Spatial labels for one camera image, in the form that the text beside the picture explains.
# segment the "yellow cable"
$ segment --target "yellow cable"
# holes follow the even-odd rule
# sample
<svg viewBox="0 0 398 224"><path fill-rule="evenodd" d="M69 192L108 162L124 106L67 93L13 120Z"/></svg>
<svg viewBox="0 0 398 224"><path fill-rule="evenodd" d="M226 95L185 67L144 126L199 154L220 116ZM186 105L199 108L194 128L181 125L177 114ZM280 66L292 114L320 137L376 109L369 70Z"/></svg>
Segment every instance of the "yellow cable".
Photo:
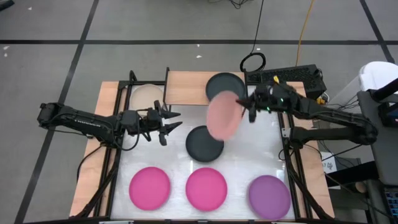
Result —
<svg viewBox="0 0 398 224"><path fill-rule="evenodd" d="M301 30L300 39L298 40L296 66L299 63L299 58L300 58L301 39L303 38L304 30L305 30L305 27L307 26L308 18L310 17L310 13L311 13L312 6L313 6L314 2L315 2L315 0L311 0L311 5L310 5L310 8L308 9L307 16L306 16L305 21L304 21L303 29Z"/></svg>

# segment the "black plate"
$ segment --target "black plate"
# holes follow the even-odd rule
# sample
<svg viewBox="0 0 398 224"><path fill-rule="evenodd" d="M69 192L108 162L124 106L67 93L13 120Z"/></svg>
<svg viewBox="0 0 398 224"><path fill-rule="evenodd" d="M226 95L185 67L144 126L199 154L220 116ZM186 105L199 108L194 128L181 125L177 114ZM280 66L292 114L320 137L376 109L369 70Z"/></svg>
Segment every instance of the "black plate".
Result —
<svg viewBox="0 0 398 224"><path fill-rule="evenodd" d="M244 98L246 96L246 87L242 79L232 73L223 72L214 75L206 84L206 96L209 101L221 91L225 90L234 92L239 98Z"/></svg>
<svg viewBox="0 0 398 224"><path fill-rule="evenodd" d="M211 162L217 159L224 149L224 142L210 136L205 125L195 127L189 132L185 147L192 159L199 162Z"/></svg>

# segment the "light pink plate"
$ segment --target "light pink plate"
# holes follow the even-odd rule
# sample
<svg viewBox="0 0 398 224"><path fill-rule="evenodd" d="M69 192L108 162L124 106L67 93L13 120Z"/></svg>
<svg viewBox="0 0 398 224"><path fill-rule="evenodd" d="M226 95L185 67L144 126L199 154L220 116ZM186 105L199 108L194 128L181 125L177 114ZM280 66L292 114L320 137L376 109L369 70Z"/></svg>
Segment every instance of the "light pink plate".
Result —
<svg viewBox="0 0 398 224"><path fill-rule="evenodd" d="M235 133L242 120L242 106L239 97L232 91L222 91L210 102L206 125L210 135L217 140L228 140Z"/></svg>
<svg viewBox="0 0 398 224"><path fill-rule="evenodd" d="M170 179L157 167L146 167L131 179L130 199L142 210L155 210L161 207L170 195Z"/></svg>
<svg viewBox="0 0 398 224"><path fill-rule="evenodd" d="M185 186L188 201L201 211L213 211L226 198L228 188L220 172L212 168L201 168L193 172Z"/></svg>

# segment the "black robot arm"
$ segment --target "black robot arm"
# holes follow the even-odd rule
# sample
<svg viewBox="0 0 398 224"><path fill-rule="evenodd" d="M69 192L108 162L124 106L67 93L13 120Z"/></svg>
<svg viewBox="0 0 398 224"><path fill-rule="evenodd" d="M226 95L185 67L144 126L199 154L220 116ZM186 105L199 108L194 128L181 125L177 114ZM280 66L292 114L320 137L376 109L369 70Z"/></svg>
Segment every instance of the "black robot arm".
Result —
<svg viewBox="0 0 398 224"><path fill-rule="evenodd" d="M116 139L123 135L124 130L131 136L143 134L150 141L149 133L159 131L159 141L165 146L168 135L182 122L164 125L162 118L168 119L179 116L163 110L159 101L155 101L155 109L148 108L139 111L147 111L147 116L139 116L138 111L126 110L114 116L100 116L73 109L60 103L42 103L40 114L37 118L39 126L49 127L65 126L80 131L83 134L94 136L99 142L108 147L118 147Z"/></svg>
<svg viewBox="0 0 398 224"><path fill-rule="evenodd" d="M237 101L249 110L249 121L254 122L256 112L266 110L294 115L298 119L320 119L346 126L344 128L307 130L300 127L283 130L292 147L303 148L311 140L343 140L369 145L376 141L377 128L363 115L333 110L299 95L285 83L272 82L256 87L246 99Z"/></svg>

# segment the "purple plate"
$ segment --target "purple plate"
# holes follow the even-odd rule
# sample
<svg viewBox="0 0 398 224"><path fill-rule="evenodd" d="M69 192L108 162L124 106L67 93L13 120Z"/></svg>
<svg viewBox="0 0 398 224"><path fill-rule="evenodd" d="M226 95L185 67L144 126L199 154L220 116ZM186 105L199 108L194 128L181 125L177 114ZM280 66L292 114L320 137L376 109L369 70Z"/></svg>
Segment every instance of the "purple plate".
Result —
<svg viewBox="0 0 398 224"><path fill-rule="evenodd" d="M277 177L262 175L249 187L250 206L261 218L280 220L290 208L290 193Z"/></svg>

